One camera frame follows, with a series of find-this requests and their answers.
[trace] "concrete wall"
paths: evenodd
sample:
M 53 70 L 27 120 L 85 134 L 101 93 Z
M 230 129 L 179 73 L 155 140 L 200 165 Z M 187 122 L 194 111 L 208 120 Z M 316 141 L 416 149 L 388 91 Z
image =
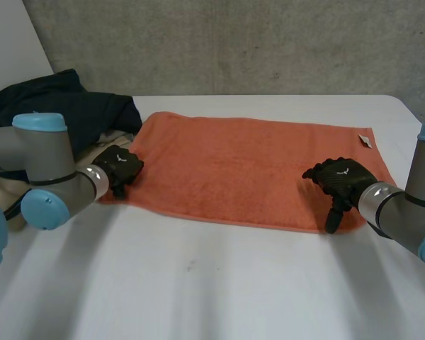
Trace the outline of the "concrete wall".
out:
M 389 94 L 425 118 L 425 0 L 24 0 L 54 70 L 121 94 Z

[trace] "orange towel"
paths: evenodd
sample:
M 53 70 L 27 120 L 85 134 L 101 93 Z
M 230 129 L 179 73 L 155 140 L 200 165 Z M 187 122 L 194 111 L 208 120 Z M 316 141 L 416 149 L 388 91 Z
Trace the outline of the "orange towel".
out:
M 327 158 L 353 158 L 380 181 L 394 183 L 370 128 L 159 112 L 130 150 L 145 163 L 125 203 L 201 221 L 324 232 L 332 198 L 301 176 Z M 111 194 L 102 201 L 122 203 Z M 353 209 L 339 231 L 363 223 Z

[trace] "table surface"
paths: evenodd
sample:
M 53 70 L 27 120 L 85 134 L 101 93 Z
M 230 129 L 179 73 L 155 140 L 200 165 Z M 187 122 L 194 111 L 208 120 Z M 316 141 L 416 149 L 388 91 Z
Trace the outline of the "table surface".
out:
M 404 188 L 420 123 L 390 96 L 135 97 L 155 111 L 372 127 Z M 369 226 L 345 235 L 92 205 L 11 235 L 0 339 L 425 339 L 425 264 Z

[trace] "robotic hand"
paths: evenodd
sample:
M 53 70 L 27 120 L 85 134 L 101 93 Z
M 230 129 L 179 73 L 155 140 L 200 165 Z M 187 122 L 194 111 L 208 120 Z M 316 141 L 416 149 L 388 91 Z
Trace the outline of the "robotic hand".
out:
M 26 170 L 32 188 L 20 202 L 21 212 L 38 229 L 58 228 L 109 189 L 123 199 L 125 185 L 143 165 L 128 150 L 112 146 L 92 164 L 76 169 L 60 114 L 17 115 L 12 127 L 0 127 L 0 172 Z M 6 216 L 0 208 L 0 263 L 7 240 Z
M 359 198 L 367 187 L 378 180 L 369 170 L 353 159 L 327 159 L 308 169 L 302 177 L 312 179 L 323 192 L 332 196 L 332 208 L 326 219 L 325 230 L 333 234 L 339 228 L 343 213 L 358 208 Z
M 352 159 L 328 159 L 302 177 L 312 179 L 332 196 L 326 232 L 337 231 L 343 213 L 357 208 L 380 236 L 395 240 L 425 262 L 425 124 L 418 136 L 405 191 L 378 182 Z

